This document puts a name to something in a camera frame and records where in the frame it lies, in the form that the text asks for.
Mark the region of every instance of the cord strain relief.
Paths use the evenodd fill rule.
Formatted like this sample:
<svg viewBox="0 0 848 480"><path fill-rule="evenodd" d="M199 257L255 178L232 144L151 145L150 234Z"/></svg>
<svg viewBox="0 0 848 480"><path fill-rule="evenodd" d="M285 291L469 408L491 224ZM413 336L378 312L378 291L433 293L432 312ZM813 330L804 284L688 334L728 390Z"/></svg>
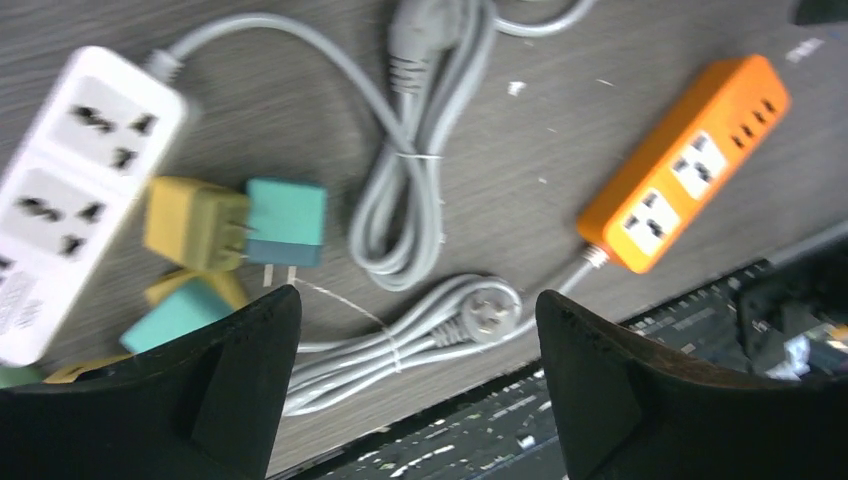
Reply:
<svg viewBox="0 0 848 480"><path fill-rule="evenodd" d="M429 65L426 62L391 57L389 82L392 90L397 93L420 93L424 88L424 76L428 69Z"/></svg>
<svg viewBox="0 0 848 480"><path fill-rule="evenodd" d="M601 268L606 265L609 260L609 255L603 248L597 245L589 245L583 252L583 258L592 264L595 268Z"/></svg>
<svg viewBox="0 0 848 480"><path fill-rule="evenodd" d="M170 52L159 49L153 50L144 65L147 73L163 83L171 83L182 68L183 62Z"/></svg>
<svg viewBox="0 0 848 480"><path fill-rule="evenodd" d="M430 337L439 348L450 347L471 340L471 334L459 318L452 318L430 331Z"/></svg>

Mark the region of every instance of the dust speck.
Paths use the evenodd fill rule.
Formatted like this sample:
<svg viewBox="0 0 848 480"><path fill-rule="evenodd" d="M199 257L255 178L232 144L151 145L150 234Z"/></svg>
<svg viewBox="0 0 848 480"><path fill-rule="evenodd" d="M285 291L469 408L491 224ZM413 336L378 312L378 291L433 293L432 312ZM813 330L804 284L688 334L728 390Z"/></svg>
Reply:
<svg viewBox="0 0 848 480"><path fill-rule="evenodd" d="M824 40L820 38L809 38L804 40L786 54L786 60L792 63L798 63L815 53L822 44L824 44Z"/></svg>
<svg viewBox="0 0 848 480"><path fill-rule="evenodd" d="M521 93L525 88L527 88L527 84L524 82L514 81L509 82L509 87L507 88L507 92L513 97L517 97L519 93Z"/></svg>

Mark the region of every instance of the black plastic piece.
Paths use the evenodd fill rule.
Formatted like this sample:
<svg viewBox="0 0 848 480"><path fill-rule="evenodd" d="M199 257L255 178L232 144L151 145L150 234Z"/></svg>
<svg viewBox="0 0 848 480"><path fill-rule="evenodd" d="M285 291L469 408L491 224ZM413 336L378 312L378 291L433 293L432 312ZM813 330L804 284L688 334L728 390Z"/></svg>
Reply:
<svg viewBox="0 0 848 480"><path fill-rule="evenodd" d="M784 344L848 314L848 245L835 246L772 269L740 288L736 304L748 371L764 375L786 358Z"/></svg>
<svg viewBox="0 0 848 480"><path fill-rule="evenodd" d="M722 368L555 292L536 316L570 480L844 472L846 377L792 383Z"/></svg>
<svg viewBox="0 0 848 480"><path fill-rule="evenodd" d="M848 373L848 353L819 341L810 341L810 365L826 374Z"/></svg>
<svg viewBox="0 0 848 480"><path fill-rule="evenodd" d="M802 0L792 23L819 25L848 21L848 0Z"/></svg>
<svg viewBox="0 0 848 480"><path fill-rule="evenodd" d="M620 325L687 355L748 372L750 361L739 342L734 298L739 288L767 274L769 268L767 262L758 261L737 269Z"/></svg>
<svg viewBox="0 0 848 480"><path fill-rule="evenodd" d="M0 390L0 475L265 478L300 320L283 287L87 380Z"/></svg>

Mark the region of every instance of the power cord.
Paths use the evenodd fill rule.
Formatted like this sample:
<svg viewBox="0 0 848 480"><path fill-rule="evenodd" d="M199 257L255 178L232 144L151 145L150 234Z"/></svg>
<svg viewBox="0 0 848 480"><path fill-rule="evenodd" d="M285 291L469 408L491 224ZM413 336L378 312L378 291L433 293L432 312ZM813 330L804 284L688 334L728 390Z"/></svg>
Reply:
<svg viewBox="0 0 848 480"><path fill-rule="evenodd" d="M337 45L308 25L280 15L234 15L211 22L169 49L154 51L146 68L170 82L183 61L202 46L254 28L290 33L324 53L359 88L387 135L354 214L350 252L377 285L403 291L423 280L438 259L442 151L483 79L496 33L552 35L580 20L595 1L577 0L557 19L523 25L498 17L492 0L403 0L389 35L394 108ZM405 187L403 228L390 246L390 223ZM590 247L557 290L567 293L606 260L603 250ZM295 367L284 414L315 412L404 368L461 358L512 340L535 326L534 316L522 320L521 313L521 297L502 279L459 275L381 333L301 343L299 352L320 353Z"/></svg>
<svg viewBox="0 0 848 480"><path fill-rule="evenodd" d="M564 270L556 290L569 293L606 261L603 250L587 248ZM535 301L538 293L528 298ZM302 342L298 352L321 353L295 366L283 415L317 412L404 369L456 360L509 342L536 326L535 315L523 312L521 296L501 278L451 278L387 331L339 342Z"/></svg>

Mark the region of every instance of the gray wooden table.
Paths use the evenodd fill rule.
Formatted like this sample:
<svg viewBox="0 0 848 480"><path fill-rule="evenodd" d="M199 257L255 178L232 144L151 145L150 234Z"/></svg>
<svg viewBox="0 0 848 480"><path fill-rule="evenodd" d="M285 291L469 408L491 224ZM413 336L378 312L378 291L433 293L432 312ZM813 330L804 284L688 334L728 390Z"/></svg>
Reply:
<svg viewBox="0 0 848 480"><path fill-rule="evenodd" d="M9 158L69 53L108 46L135 60L216 17L270 11L308 22L385 77L388 0L8 0L0 6L0 149ZM562 2L499 2L538 19ZM607 318L628 316L848 214L848 29L788 24L792 0L601 0L562 35L501 37L480 94L444 163L446 245L432 281L496 273L530 289L578 251L574 220L699 68L748 53L768 56L794 97L785 122L660 264L637 276L607 268L574 297ZM825 43L794 63L809 38ZM518 95L510 82L526 83ZM220 40L192 59L181 87L205 116L167 173L230 186L256 175L330 188L326 264L299 278L391 321L427 291L373 287L348 258L345 229L381 133L358 93L321 55L274 32ZM118 350L146 311L142 289L173 267L141 247L137 218L98 272L45 358L56 368ZM261 267L239 270L254 296ZM284 274L278 276L284 280ZM374 325L306 284L305 338L341 338ZM269 473L278 472L538 355L528 336L472 359L403 372L338 408L284 419Z"/></svg>

